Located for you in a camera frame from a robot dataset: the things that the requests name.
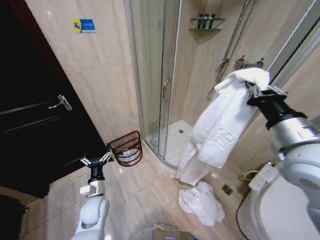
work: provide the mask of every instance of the shower enclosure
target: shower enclosure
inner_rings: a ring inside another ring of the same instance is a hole
[[[214,93],[217,76],[223,80],[239,58],[262,60],[271,80],[283,87],[289,60],[302,51],[320,13],[317,0],[124,3],[143,142],[172,169],[210,103],[208,93]],[[221,29],[194,29],[190,23],[203,13],[224,19]],[[240,163],[238,167],[247,171]]]
[[[164,160],[180,0],[128,0],[125,4],[131,18],[142,137]]]

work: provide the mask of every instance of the floor drain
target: floor drain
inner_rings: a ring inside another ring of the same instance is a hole
[[[229,187],[227,184],[223,185],[223,187],[221,188],[225,194],[227,194],[228,196],[230,196],[233,192],[232,188]]]

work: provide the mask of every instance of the glass shower door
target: glass shower door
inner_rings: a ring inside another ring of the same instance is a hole
[[[131,0],[143,137],[165,158],[179,0]]]

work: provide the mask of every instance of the black door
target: black door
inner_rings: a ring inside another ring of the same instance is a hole
[[[0,185],[43,197],[105,145],[24,0],[3,1],[0,18]]]

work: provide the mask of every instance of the bidet control panel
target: bidet control panel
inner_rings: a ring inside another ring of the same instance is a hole
[[[279,171],[276,168],[269,164],[266,164],[251,180],[251,182],[249,183],[249,187],[253,191],[258,192],[264,187],[265,184],[274,179],[278,173]]]

